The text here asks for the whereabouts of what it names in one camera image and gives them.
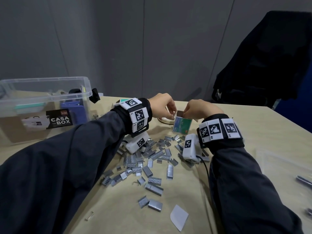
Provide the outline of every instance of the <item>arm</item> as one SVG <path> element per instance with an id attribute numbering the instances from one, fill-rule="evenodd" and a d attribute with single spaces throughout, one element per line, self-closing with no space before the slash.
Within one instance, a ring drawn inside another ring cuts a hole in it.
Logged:
<path id="1" fill-rule="evenodd" d="M 185 114 L 187 118 L 206 118 L 204 121 L 228 118 L 216 105 L 202 100 L 190 101 Z M 244 149 L 241 138 L 224 138 L 205 145 L 214 154 L 210 190 L 226 233 L 303 233 L 301 220 L 282 204 L 271 181 Z"/>
<path id="2" fill-rule="evenodd" d="M 152 113 L 171 117 L 167 104 L 176 110 L 168 94 L 140 100 L 149 121 Z M 1 233 L 62 233 L 131 128 L 129 113 L 118 106 L 6 160 L 0 166 Z"/>

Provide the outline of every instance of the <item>person's right hand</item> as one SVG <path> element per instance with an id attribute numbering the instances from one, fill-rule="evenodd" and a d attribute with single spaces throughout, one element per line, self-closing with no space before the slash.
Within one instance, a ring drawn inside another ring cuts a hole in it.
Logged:
<path id="1" fill-rule="evenodd" d="M 224 113 L 218 106 L 202 99 L 192 99 L 186 105 L 183 117 L 190 119 L 203 119 L 218 113 Z"/>

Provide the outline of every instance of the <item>transparent plastic lid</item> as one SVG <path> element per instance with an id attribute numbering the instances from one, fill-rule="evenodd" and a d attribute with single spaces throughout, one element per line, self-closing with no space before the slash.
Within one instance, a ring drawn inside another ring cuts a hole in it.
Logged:
<path id="1" fill-rule="evenodd" d="M 80 89 L 81 93 L 69 94 Z M 0 80 L 0 107 L 86 98 L 92 95 L 88 77 Z"/>

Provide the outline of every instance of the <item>person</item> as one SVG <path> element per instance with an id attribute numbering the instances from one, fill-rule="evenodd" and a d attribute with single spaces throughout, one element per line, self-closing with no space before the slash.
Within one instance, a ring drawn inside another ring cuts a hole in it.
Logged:
<path id="1" fill-rule="evenodd" d="M 169 94 L 139 100 L 147 108 L 148 121 L 174 118 L 177 109 Z M 203 100 L 191 100 L 184 117 L 228 118 Z M 1 233 L 62 233 L 131 126 L 127 110 L 116 106 L 98 120 L 30 145 L 6 160 L 0 166 Z M 300 219 L 282 204 L 241 138 L 206 146 L 214 154 L 212 200 L 226 233 L 302 233 Z"/>

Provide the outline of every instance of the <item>black jacket on chair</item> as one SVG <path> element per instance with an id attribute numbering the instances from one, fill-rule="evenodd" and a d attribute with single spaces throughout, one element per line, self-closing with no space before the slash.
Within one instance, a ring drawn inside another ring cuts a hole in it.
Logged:
<path id="1" fill-rule="evenodd" d="M 310 63 L 311 38 L 311 13 L 268 12 L 217 75 L 213 99 L 272 106 L 278 98 L 296 98 Z"/>

